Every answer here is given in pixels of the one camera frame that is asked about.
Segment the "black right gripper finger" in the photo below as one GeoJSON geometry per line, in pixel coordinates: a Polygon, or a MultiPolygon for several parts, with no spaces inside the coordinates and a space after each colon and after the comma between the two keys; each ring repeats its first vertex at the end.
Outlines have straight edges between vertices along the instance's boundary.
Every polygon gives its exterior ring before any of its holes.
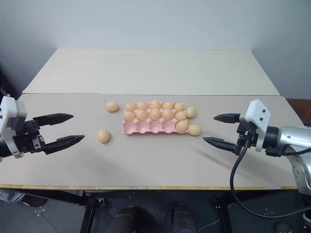
{"type": "Polygon", "coordinates": [[[213,119],[223,123],[238,123],[240,122],[240,114],[236,113],[220,114],[215,116],[213,119]]]}
{"type": "Polygon", "coordinates": [[[230,142],[226,142],[223,139],[215,137],[203,137],[203,140],[218,149],[236,153],[236,145],[230,142]]]}

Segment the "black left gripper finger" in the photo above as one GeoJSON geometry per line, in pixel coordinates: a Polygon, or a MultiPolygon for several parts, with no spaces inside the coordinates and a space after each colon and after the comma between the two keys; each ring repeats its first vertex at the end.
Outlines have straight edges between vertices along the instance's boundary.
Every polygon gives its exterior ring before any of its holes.
{"type": "Polygon", "coordinates": [[[44,146],[44,152],[48,155],[61,150],[65,150],[79,143],[84,137],[85,137],[84,135],[71,135],[59,138],[54,142],[46,144],[44,146]]]}
{"type": "Polygon", "coordinates": [[[57,113],[57,114],[34,117],[33,120],[36,122],[38,126],[45,126],[45,125],[60,124],[71,118],[73,118],[73,115],[57,113]]]}

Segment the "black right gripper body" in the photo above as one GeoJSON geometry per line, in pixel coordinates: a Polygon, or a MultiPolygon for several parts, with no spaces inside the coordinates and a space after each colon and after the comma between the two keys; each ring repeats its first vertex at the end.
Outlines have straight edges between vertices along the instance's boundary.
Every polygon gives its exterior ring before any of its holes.
{"type": "Polygon", "coordinates": [[[255,147],[258,140],[258,134],[256,132],[257,126],[252,122],[240,123],[237,128],[239,134],[237,144],[235,146],[235,154],[240,155],[244,147],[255,147]]]}

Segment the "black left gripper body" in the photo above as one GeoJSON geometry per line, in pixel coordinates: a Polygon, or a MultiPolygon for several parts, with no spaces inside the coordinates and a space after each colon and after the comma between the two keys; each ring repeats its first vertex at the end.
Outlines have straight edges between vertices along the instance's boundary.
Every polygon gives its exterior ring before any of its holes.
{"type": "Polygon", "coordinates": [[[16,131],[13,140],[21,152],[35,153],[44,151],[46,145],[39,132],[40,126],[43,126],[44,123],[44,118],[33,118],[33,120],[25,121],[21,129],[16,131]]]}

